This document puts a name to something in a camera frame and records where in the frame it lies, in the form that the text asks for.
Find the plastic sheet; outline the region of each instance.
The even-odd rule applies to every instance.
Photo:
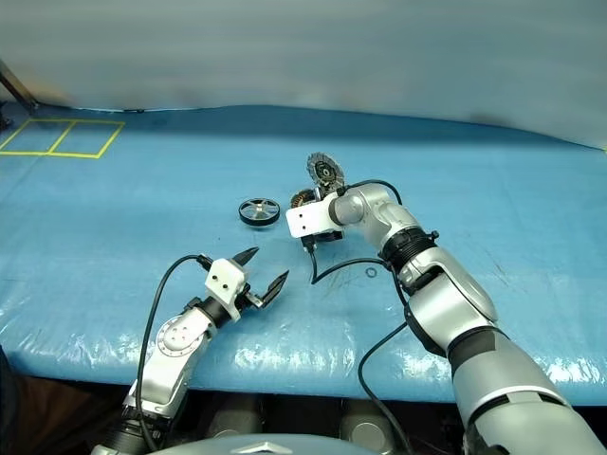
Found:
[[[259,246],[253,288],[288,268],[284,291],[217,335],[192,385],[363,396],[360,358],[402,321],[389,275],[378,269],[369,278],[356,265],[311,286],[308,257],[284,217],[264,228],[238,219],[251,197],[285,209],[309,185],[307,155],[322,151],[349,181],[394,183],[565,396],[607,404],[603,152],[500,128],[300,109],[68,114],[126,125],[100,159],[0,156],[0,343],[20,372],[132,383],[168,265],[186,253],[225,257]],[[20,116],[9,110],[17,123]],[[30,139],[44,133],[32,128]],[[70,140],[99,142],[93,132]],[[374,254],[348,231],[317,257],[324,269]],[[154,330],[203,292],[199,267],[178,269]],[[372,357],[366,374],[382,398],[452,400],[447,363],[409,332]]]

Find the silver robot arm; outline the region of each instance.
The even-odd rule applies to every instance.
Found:
[[[204,300],[192,299],[184,311],[167,320],[156,336],[156,346],[145,363],[141,381],[141,409],[150,436],[161,446],[188,390],[198,359],[217,330],[240,319],[247,307],[264,308],[282,289],[288,271],[268,287],[263,296],[251,292],[243,268],[259,248],[250,248],[231,259],[211,261],[199,256],[208,270]],[[148,453],[137,410],[137,381],[123,402],[120,423],[92,455],[141,455]]]
[[[355,226],[394,268],[410,299],[406,320],[451,364],[469,454],[605,454],[542,369],[497,326],[472,276],[380,185],[328,194],[286,213],[293,237]]]

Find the small wheel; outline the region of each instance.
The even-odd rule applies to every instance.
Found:
[[[278,220],[281,208],[271,199],[249,199],[240,205],[238,214],[243,223],[250,226],[267,226]]]

